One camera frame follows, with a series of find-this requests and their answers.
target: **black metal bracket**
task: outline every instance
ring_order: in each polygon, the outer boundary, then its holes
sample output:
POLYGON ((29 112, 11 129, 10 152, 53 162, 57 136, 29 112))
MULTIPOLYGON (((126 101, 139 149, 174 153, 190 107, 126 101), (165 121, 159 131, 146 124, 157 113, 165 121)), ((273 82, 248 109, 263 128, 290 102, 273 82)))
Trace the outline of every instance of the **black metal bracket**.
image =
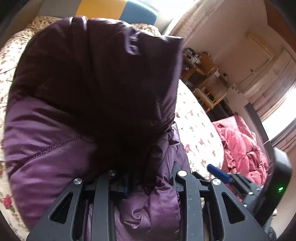
MULTIPOLYGON (((238 237, 241 241, 269 240, 244 204, 219 179, 197 179, 174 162, 170 184, 181 199, 180 241, 204 240, 204 223, 209 227, 210 241, 236 241, 238 237), (205 199, 203 209, 201 197, 205 199)), ((27 241, 84 241, 90 203, 95 227, 91 241, 116 241, 113 203, 128 195, 128 187, 128 174, 115 171, 88 182, 76 178, 42 216, 27 241)))

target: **blue panel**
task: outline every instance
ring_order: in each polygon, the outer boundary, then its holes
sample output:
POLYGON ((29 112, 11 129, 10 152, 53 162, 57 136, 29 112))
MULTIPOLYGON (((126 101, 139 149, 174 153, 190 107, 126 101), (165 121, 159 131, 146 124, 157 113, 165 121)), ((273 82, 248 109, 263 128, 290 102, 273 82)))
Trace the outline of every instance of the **blue panel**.
POLYGON ((146 23, 154 25, 156 19, 157 13, 153 9, 142 3, 128 1, 119 20, 127 23, 146 23))

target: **blue clip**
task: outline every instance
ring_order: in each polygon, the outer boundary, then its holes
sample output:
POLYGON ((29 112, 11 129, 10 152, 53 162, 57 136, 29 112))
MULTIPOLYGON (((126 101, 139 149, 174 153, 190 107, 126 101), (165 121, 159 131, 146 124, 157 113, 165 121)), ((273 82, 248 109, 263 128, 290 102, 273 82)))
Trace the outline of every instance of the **blue clip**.
POLYGON ((233 179, 228 174, 214 167, 212 164, 207 166, 208 172, 212 173, 216 178, 219 178, 224 184, 232 183, 233 179))

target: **yellow panel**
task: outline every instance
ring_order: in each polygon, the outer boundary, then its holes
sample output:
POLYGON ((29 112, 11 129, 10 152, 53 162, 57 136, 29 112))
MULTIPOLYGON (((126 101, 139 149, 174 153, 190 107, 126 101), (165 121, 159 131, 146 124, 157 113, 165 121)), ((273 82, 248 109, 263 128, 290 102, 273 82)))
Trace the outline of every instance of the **yellow panel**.
POLYGON ((76 16, 119 19, 127 0, 81 0, 76 16))

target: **cable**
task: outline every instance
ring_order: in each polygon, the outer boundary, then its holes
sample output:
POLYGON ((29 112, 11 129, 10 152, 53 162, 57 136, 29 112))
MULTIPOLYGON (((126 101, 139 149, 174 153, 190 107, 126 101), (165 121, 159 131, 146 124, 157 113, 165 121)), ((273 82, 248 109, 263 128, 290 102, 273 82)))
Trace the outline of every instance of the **cable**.
POLYGON ((263 66, 268 62, 268 60, 269 59, 267 59, 267 60, 265 60, 261 65, 259 65, 259 67, 257 67, 255 70, 253 70, 246 78, 244 78, 239 84, 238 84, 238 86, 240 86, 247 78, 249 78, 253 73, 256 73, 257 71, 259 71, 260 69, 262 69, 263 68, 263 66))
MULTIPOLYGON (((264 65, 268 62, 269 59, 267 59, 261 66, 259 66, 257 69, 255 69, 255 73, 258 72, 260 69, 262 69, 264 67, 264 65)), ((246 88, 243 89, 242 92, 244 92, 255 80, 256 78, 254 78, 248 85, 246 88)))

